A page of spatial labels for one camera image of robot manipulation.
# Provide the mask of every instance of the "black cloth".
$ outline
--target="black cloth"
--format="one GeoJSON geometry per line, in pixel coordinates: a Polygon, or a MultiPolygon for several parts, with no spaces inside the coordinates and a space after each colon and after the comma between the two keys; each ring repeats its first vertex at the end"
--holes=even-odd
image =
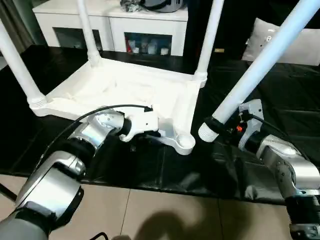
{"type": "MultiPolygon", "coordinates": [[[[188,74],[196,68],[176,56],[123,52],[103,52],[102,56],[188,74]]],[[[48,94],[87,61],[87,54],[81,49],[31,46],[22,59],[39,89],[48,94]]],[[[197,132],[204,118],[214,112],[249,67],[246,61],[220,57],[213,57],[212,62],[196,103],[191,129],[196,146],[190,155],[179,155],[170,146],[141,137],[129,143],[110,137],[88,166],[83,182],[283,204],[272,173],[253,154],[226,144],[221,137],[214,143],[199,139],[197,132]]],[[[4,86],[0,174],[27,177],[48,143],[71,121],[52,115],[35,116],[8,66],[0,71],[0,79],[4,86]]],[[[264,118],[290,134],[320,167],[319,67],[278,63],[248,100],[256,98],[262,100],[264,118]]]]}

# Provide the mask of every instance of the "white plastic part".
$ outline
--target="white plastic part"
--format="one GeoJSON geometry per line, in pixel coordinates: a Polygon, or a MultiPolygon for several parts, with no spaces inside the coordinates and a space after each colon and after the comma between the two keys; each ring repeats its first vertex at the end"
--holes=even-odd
{"type": "Polygon", "coordinates": [[[86,3],[85,0],[77,0],[77,3],[85,44],[86,48],[88,49],[88,60],[92,67],[96,67],[99,65],[101,57],[97,50],[96,41],[90,25],[86,3]]]}
{"type": "Polygon", "coordinates": [[[225,0],[213,0],[210,17],[203,40],[198,67],[194,74],[194,79],[196,81],[201,81],[202,88],[205,86],[207,81],[209,61],[215,43],[221,12],[224,6],[224,1],[225,0]]]}
{"type": "Polygon", "coordinates": [[[196,145],[196,140],[190,133],[173,127],[172,119],[160,119],[159,133],[161,137],[148,137],[173,147],[180,155],[189,155],[196,145]]]}
{"type": "MultiPolygon", "coordinates": [[[[298,2],[281,25],[277,34],[265,46],[260,55],[215,110],[212,115],[215,119],[223,124],[226,123],[296,39],[319,8],[319,0],[300,0],[298,2]]],[[[198,134],[206,142],[213,142],[218,136],[205,123],[200,127],[198,134]]]]}
{"type": "Polygon", "coordinates": [[[35,84],[1,19],[0,51],[11,68],[16,80],[23,89],[30,108],[32,110],[36,110],[45,106],[47,103],[46,97],[40,92],[39,88],[35,84]]]}
{"type": "MultiPolygon", "coordinates": [[[[159,122],[169,123],[167,128],[159,127],[161,137],[157,140],[173,146],[180,154],[191,153],[195,140],[190,131],[201,83],[190,74],[101,58],[95,48],[84,0],[77,1],[89,61],[46,97],[38,90],[4,27],[0,29],[1,51],[27,95],[30,108],[37,116],[75,120],[101,106],[149,106],[159,122]]],[[[143,111],[135,107],[115,110],[126,117],[143,111]]]]}
{"type": "Polygon", "coordinates": [[[129,142],[135,135],[147,131],[158,131],[159,119],[154,111],[141,112],[127,117],[131,121],[131,130],[128,135],[121,135],[120,140],[129,142]]]}

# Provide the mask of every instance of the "black cable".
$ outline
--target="black cable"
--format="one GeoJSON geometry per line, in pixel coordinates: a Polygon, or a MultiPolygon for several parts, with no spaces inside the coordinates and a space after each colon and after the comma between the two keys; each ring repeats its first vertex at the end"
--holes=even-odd
{"type": "Polygon", "coordinates": [[[42,163],[42,159],[45,157],[45,155],[48,153],[48,150],[53,146],[53,144],[64,134],[66,133],[68,130],[70,130],[75,124],[79,123],[82,119],[98,113],[100,111],[103,110],[108,110],[108,109],[113,109],[113,108],[122,108],[122,107],[133,107],[133,108],[143,108],[145,111],[150,111],[152,110],[150,107],[148,106],[142,106],[142,105],[137,105],[137,104],[120,104],[120,105],[112,105],[112,106],[104,106],[104,107],[100,107],[96,110],[90,111],[80,117],[78,117],[76,120],[73,121],[73,123],[71,123],[69,126],[67,126],[62,132],[60,132],[53,140],[52,142],[50,142],[50,144],[46,147],[45,151],[43,152],[43,154],[41,155],[39,161],[37,162],[32,174],[38,169],[38,167],[40,166],[40,164],[42,163]]]}
{"type": "Polygon", "coordinates": [[[310,162],[310,159],[308,158],[307,154],[306,154],[304,151],[302,151],[301,149],[299,149],[296,145],[294,145],[293,141],[291,140],[290,136],[289,136],[287,133],[285,133],[284,131],[282,131],[280,128],[274,126],[274,125],[271,124],[270,122],[262,119],[261,117],[258,117],[258,116],[253,115],[253,114],[250,114],[249,116],[250,116],[251,118],[253,118],[253,119],[257,119],[257,120],[260,121],[261,123],[263,123],[263,124],[265,124],[265,125],[268,125],[268,126],[271,127],[272,129],[274,129],[274,130],[278,131],[280,134],[282,134],[283,137],[285,138],[285,140],[286,140],[287,142],[291,143],[291,144],[301,153],[301,155],[302,155],[306,160],[308,160],[308,161],[310,162]]]}
{"type": "Polygon", "coordinates": [[[105,240],[109,240],[107,234],[105,234],[104,232],[98,233],[97,235],[95,235],[93,238],[90,238],[89,240],[96,240],[101,236],[104,237],[105,240]]]}
{"type": "Polygon", "coordinates": [[[10,199],[12,202],[15,202],[17,199],[17,195],[10,191],[9,188],[0,183],[0,193],[10,199]]]}

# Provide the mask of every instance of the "curtain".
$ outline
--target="curtain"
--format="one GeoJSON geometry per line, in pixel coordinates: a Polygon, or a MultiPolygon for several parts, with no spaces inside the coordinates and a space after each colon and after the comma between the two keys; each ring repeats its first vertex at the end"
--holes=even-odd
{"type": "Polygon", "coordinates": [[[12,0],[0,0],[0,18],[19,53],[33,44],[33,40],[12,0]]]}

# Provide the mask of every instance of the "white cabinet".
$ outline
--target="white cabinet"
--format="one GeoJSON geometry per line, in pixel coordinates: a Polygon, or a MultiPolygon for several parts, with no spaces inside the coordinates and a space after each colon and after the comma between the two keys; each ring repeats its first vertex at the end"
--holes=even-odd
{"type": "MultiPolygon", "coordinates": [[[[98,48],[127,52],[127,33],[150,35],[149,39],[163,35],[168,36],[169,53],[183,55],[188,22],[186,8],[172,13],[125,12],[119,0],[87,0],[86,6],[98,48]]],[[[49,46],[81,47],[78,45],[84,44],[76,0],[49,0],[33,12],[49,46]]]]}

